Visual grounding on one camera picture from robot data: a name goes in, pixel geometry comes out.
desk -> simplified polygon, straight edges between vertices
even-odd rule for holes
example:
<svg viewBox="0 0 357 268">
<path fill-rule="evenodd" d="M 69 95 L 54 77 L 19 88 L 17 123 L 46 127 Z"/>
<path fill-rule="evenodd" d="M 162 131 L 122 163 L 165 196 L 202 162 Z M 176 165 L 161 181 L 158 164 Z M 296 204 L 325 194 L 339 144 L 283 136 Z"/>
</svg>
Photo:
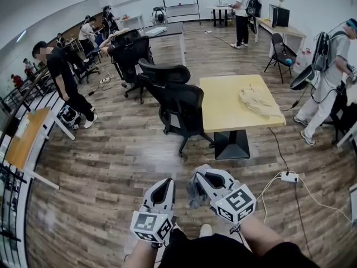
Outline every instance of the desk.
<svg viewBox="0 0 357 268">
<path fill-rule="evenodd" d="M 227 11 L 231 10 L 230 7 L 228 7 L 228 6 L 207 6 L 206 8 L 213 10 L 213 26 L 220 27 L 220 28 L 228 27 Z M 216 23 L 216 10 L 219 10 L 219 26 L 217 26 L 217 23 Z M 222 25 L 222 20 L 221 20 L 222 19 L 222 12 L 221 12 L 222 10 L 224 10 L 224 20 L 225 20 L 224 26 Z"/>
<path fill-rule="evenodd" d="M 65 43 L 65 46 L 71 45 L 72 49 L 74 50 L 74 45 L 76 45 L 76 47 L 78 48 L 78 50 L 80 51 L 80 47 L 77 44 L 77 39 L 76 38 L 72 38 L 71 40 L 69 40 L 68 42 Z"/>
<path fill-rule="evenodd" d="M 245 129 L 285 124 L 283 117 L 264 117 L 247 108 L 240 99 L 239 91 L 249 84 L 262 88 L 264 97 L 274 102 L 260 75 L 231 75 L 200 79 L 200 88 L 204 92 L 203 128 L 205 133 L 214 132 L 217 160 L 250 158 Z"/>
<path fill-rule="evenodd" d="M 18 170 L 21 170 L 25 174 L 28 174 L 31 178 L 36 178 L 55 189 L 59 189 L 58 185 L 48 181 L 47 179 L 38 175 L 37 173 L 30 170 L 26 166 L 31 150 L 38 136 L 43 135 L 45 139 L 47 140 L 49 139 L 49 137 L 45 134 L 43 128 L 45 119 L 47 117 L 52 118 L 57 123 L 57 125 L 63 130 L 63 132 L 65 132 L 67 136 L 69 136 L 72 140 L 75 139 L 72 133 L 69 132 L 69 130 L 61 123 L 61 121 L 51 111 L 51 108 L 45 107 L 36 110 L 36 113 L 34 115 L 32 113 L 27 114 L 27 118 L 30 120 L 30 124 L 25 129 L 25 132 L 23 133 L 21 138 L 14 136 L 14 138 L 12 139 L 9 145 L 9 149 L 5 156 L 5 160 L 9 162 L 11 165 L 15 166 Z"/>
<path fill-rule="evenodd" d="M 257 33 L 255 35 L 255 42 L 258 43 L 258 36 L 259 36 L 259 25 L 263 25 L 264 27 L 268 28 L 272 33 L 279 33 L 282 35 L 284 44 L 287 44 L 287 36 L 294 36 L 294 37 L 300 37 L 301 42 L 300 42 L 300 49 L 302 49 L 305 40 L 306 40 L 306 35 L 303 32 L 300 32 L 298 29 L 289 26 L 289 27 L 275 27 L 273 28 L 272 24 L 270 21 L 266 21 L 262 18 L 256 18 L 256 28 L 257 28 Z M 273 44 L 271 43 L 270 46 L 270 52 L 269 52 L 269 58 L 272 57 L 274 53 L 274 47 Z"/>
<path fill-rule="evenodd" d="M 180 50 L 181 50 L 181 58 L 182 58 L 182 64 L 186 66 L 186 59 L 185 59 L 185 52 L 186 52 L 186 46 L 185 46 L 185 37 L 184 37 L 184 23 L 178 22 L 178 23 L 171 23 L 171 24 L 166 24 L 166 25 L 160 25 L 160 26 L 152 26 L 149 28 L 145 28 L 145 33 L 157 28 L 157 27 L 166 27 L 167 30 L 165 32 L 162 32 L 156 36 L 149 36 L 149 39 L 154 39 L 158 37 L 167 37 L 167 36 L 172 36 L 172 37 L 178 37 L 180 39 Z"/>
<path fill-rule="evenodd" d="M 132 20 L 137 19 L 138 22 L 139 22 L 139 27 L 140 27 L 140 29 L 143 29 L 143 26 L 142 26 L 142 23 L 141 23 L 142 18 L 143 18 L 143 14 L 140 14 L 140 15 L 138 15 L 138 16 L 130 16 L 129 18 L 127 18 L 127 19 L 125 19 L 125 20 L 119 20 L 119 23 L 120 23 L 120 24 L 124 24 L 124 22 L 132 21 Z"/>
</svg>

black pants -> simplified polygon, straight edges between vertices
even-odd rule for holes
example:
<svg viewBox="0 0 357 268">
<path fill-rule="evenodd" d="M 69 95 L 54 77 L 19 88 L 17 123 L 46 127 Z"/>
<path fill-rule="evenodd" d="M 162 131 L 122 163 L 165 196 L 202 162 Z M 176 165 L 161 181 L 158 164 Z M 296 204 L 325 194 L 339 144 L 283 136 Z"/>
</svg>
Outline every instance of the black pants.
<svg viewBox="0 0 357 268">
<path fill-rule="evenodd" d="M 69 99 L 66 101 L 66 104 L 72 107 L 72 109 L 82 113 L 88 121 L 94 120 L 94 113 L 90 111 L 93 106 L 78 92 L 69 95 Z"/>
<path fill-rule="evenodd" d="M 80 40 L 80 44 L 82 45 L 85 56 L 94 50 L 94 46 L 89 41 L 89 39 Z"/>
<path fill-rule="evenodd" d="M 236 16 L 235 27 L 237 28 L 237 46 L 240 46 L 242 42 L 248 43 L 248 17 Z"/>
</svg>

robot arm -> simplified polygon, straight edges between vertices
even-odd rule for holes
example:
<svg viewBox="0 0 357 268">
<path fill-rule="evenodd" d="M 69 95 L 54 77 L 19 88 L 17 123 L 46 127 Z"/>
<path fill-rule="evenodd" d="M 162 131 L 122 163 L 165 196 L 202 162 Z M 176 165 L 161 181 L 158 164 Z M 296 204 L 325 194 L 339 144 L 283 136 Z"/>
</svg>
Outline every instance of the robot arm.
<svg viewBox="0 0 357 268">
<path fill-rule="evenodd" d="M 165 243 L 172 230 L 172 207 L 175 203 L 175 183 L 172 179 L 159 181 L 149 188 L 139 211 L 133 213 L 130 230 L 140 239 Z"/>
<path fill-rule="evenodd" d="M 257 200 L 252 192 L 226 171 L 206 169 L 196 172 L 196 177 L 218 216 L 237 225 L 255 211 Z"/>
</svg>

wall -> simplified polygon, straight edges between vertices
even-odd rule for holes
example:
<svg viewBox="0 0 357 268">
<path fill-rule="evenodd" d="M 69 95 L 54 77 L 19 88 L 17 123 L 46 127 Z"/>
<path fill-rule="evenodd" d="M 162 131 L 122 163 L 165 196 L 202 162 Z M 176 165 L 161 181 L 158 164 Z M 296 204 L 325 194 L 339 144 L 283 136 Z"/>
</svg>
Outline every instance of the wall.
<svg viewBox="0 0 357 268">
<path fill-rule="evenodd" d="M 262 17 L 269 17 L 269 5 L 279 0 L 260 0 Z M 349 18 L 357 18 L 357 0 L 284 0 L 281 5 L 290 10 L 290 25 L 307 36 L 305 47 L 314 51 L 313 38 L 321 31 L 329 32 Z M 351 43 L 350 62 L 357 65 L 357 42 Z"/>
<path fill-rule="evenodd" d="M 76 5 L 62 9 L 53 15 L 41 20 L 27 29 L 24 37 L 16 42 L 9 42 L 0 50 L 0 96 L 5 96 L 14 86 L 11 74 L 18 74 L 23 79 L 25 66 L 24 58 L 31 61 L 33 46 L 39 41 L 49 42 L 58 32 L 63 32 L 73 27 L 84 19 L 86 15 L 95 15 L 101 12 L 100 0 L 87 0 Z"/>
</svg>

hand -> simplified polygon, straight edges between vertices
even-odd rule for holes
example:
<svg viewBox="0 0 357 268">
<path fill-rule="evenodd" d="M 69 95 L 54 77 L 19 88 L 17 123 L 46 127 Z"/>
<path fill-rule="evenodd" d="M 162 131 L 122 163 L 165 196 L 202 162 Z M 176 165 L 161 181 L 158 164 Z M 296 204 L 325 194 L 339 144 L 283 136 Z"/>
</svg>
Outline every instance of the hand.
<svg viewBox="0 0 357 268">
<path fill-rule="evenodd" d="M 67 93 L 63 94 L 63 95 L 62 95 L 62 99 L 63 99 L 64 101 L 68 101 L 68 100 L 69 100 L 68 94 L 67 94 Z"/>
</svg>

